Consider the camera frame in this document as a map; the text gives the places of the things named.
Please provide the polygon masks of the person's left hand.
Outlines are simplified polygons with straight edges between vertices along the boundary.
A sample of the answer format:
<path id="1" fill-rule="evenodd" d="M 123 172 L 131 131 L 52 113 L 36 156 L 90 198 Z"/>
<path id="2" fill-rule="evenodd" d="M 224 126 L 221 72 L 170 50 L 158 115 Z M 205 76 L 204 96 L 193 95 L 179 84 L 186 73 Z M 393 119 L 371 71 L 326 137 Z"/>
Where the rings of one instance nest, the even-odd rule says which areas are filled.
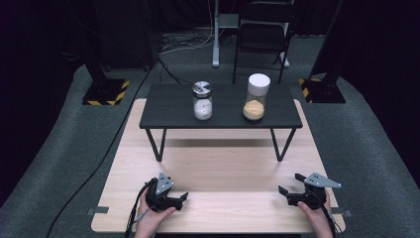
<path id="1" fill-rule="evenodd" d="M 165 211 L 154 212 L 146 202 L 146 196 L 141 196 L 140 207 L 138 211 L 143 217 L 136 224 L 136 233 L 134 238 L 153 238 L 160 225 L 175 211 L 170 207 Z"/>

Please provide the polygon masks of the person's right hand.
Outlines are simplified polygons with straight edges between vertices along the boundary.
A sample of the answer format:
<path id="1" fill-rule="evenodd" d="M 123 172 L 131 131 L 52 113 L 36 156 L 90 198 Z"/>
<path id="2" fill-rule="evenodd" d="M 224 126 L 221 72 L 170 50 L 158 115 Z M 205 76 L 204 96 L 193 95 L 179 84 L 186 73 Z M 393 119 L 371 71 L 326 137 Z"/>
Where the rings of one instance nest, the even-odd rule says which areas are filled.
<path id="1" fill-rule="evenodd" d="M 312 210 L 302 201 L 299 201 L 297 205 L 305 213 L 317 238 L 334 238 L 327 216 L 321 208 Z"/>

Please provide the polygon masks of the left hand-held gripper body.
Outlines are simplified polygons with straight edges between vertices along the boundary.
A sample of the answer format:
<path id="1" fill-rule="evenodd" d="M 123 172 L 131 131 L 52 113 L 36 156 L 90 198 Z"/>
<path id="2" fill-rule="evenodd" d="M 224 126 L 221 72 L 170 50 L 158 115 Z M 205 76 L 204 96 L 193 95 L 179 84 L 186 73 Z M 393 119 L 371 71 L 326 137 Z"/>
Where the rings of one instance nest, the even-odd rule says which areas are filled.
<path id="1" fill-rule="evenodd" d="M 153 211 L 164 211 L 170 207 L 180 210 L 183 206 L 183 196 L 169 197 L 168 194 L 174 182 L 163 173 L 159 173 L 157 178 L 150 182 L 149 191 L 146 195 L 147 205 Z"/>

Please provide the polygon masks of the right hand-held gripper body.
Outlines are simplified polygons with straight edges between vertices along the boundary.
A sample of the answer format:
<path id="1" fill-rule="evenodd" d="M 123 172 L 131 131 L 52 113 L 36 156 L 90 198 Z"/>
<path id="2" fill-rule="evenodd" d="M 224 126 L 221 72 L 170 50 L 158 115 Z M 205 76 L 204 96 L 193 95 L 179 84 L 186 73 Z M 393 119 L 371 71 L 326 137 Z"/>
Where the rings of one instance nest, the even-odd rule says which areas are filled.
<path id="1" fill-rule="evenodd" d="M 306 177 L 303 193 L 288 193 L 286 199 L 289 205 L 296 206 L 299 201 L 306 203 L 312 210 L 320 208 L 326 202 L 326 187 L 341 188 L 339 182 L 326 178 L 318 173 Z"/>

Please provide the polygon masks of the black cart on casters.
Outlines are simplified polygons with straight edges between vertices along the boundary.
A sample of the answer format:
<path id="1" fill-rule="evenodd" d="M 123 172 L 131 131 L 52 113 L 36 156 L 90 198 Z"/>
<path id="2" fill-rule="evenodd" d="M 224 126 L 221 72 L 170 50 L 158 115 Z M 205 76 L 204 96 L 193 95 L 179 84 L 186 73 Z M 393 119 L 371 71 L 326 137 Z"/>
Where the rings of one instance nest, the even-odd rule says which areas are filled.
<path id="1" fill-rule="evenodd" d="M 157 61 L 162 39 L 155 0 L 95 0 L 100 62 L 111 68 L 142 68 Z"/>

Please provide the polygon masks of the black raised shelf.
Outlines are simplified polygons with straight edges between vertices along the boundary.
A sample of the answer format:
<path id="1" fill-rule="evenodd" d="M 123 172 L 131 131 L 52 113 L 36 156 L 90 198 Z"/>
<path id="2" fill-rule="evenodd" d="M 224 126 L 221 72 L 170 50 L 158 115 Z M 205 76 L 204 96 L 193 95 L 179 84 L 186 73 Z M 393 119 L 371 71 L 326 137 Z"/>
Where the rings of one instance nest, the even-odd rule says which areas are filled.
<path id="1" fill-rule="evenodd" d="M 288 129 L 295 133 L 303 126 L 287 88 L 279 84 L 269 88 L 264 116 L 257 122 L 243 115 L 246 94 L 247 87 L 244 84 L 215 84 L 213 114 L 210 119 L 200 121 L 194 116 L 191 85 L 152 85 L 140 127 L 148 135 L 156 160 L 162 160 L 164 144 L 155 142 L 153 129 Z"/>

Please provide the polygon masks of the black stand with striped base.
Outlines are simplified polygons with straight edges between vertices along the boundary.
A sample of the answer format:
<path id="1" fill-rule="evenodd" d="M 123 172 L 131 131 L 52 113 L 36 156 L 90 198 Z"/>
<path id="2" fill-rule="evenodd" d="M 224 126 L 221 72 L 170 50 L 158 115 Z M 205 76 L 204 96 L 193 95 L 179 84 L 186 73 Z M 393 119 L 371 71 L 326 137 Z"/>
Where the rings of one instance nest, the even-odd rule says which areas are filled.
<path id="1" fill-rule="evenodd" d="M 307 78 L 299 80 L 307 103 L 345 103 L 346 99 L 337 86 L 340 73 L 346 62 L 345 53 L 327 57 L 320 53 Z"/>
<path id="2" fill-rule="evenodd" d="M 84 105 L 118 105 L 130 84 L 126 79 L 108 79 L 98 64 L 86 66 L 92 83 L 82 98 Z"/>

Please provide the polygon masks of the grey tape strip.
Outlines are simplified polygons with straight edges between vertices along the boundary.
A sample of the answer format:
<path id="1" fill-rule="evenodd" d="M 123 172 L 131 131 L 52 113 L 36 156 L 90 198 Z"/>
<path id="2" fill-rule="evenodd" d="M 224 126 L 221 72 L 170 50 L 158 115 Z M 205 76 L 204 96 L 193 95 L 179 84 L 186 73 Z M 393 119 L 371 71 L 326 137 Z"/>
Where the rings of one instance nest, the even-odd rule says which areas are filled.
<path id="1" fill-rule="evenodd" d="M 344 217 L 352 217 L 353 216 L 353 213 L 351 212 L 351 210 L 344 209 L 342 207 L 333 207 L 332 208 L 332 213 L 333 214 L 341 214 Z"/>
<path id="2" fill-rule="evenodd" d="M 108 213 L 109 207 L 108 206 L 96 206 L 94 208 L 89 208 L 87 210 L 87 215 L 93 216 L 94 214 L 101 213 L 106 214 Z"/>

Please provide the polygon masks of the black folding chair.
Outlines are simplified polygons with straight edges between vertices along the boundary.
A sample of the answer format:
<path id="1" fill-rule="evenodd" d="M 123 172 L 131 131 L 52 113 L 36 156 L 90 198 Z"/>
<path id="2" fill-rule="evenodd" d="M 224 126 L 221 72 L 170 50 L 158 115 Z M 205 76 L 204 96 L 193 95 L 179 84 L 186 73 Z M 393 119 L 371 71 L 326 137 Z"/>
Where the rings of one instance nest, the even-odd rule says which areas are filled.
<path id="1" fill-rule="evenodd" d="M 239 12 L 233 82 L 236 82 L 239 52 L 276 55 L 281 82 L 298 9 L 289 2 L 253 1 Z"/>

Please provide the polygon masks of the glass jar with silver lid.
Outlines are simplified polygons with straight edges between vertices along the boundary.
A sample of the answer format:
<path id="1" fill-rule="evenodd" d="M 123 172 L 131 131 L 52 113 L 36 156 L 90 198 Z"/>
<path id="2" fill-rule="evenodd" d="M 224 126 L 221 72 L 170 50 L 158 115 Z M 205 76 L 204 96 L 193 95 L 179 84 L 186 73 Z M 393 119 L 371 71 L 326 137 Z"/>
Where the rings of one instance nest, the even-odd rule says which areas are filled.
<path id="1" fill-rule="evenodd" d="M 212 85 L 207 81 L 197 81 L 192 85 L 193 110 L 198 120 L 208 120 L 212 116 Z"/>

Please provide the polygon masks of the yellow powder jar white lid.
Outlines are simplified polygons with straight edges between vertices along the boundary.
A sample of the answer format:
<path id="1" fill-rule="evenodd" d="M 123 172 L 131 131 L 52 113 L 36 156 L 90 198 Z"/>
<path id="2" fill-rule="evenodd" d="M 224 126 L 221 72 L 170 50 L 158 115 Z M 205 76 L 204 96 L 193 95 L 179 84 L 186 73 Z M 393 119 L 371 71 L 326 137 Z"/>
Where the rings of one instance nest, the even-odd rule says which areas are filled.
<path id="1" fill-rule="evenodd" d="M 258 121 L 263 118 L 269 86 L 270 78 L 263 73 L 254 73 L 249 77 L 247 99 L 243 107 L 247 119 Z"/>

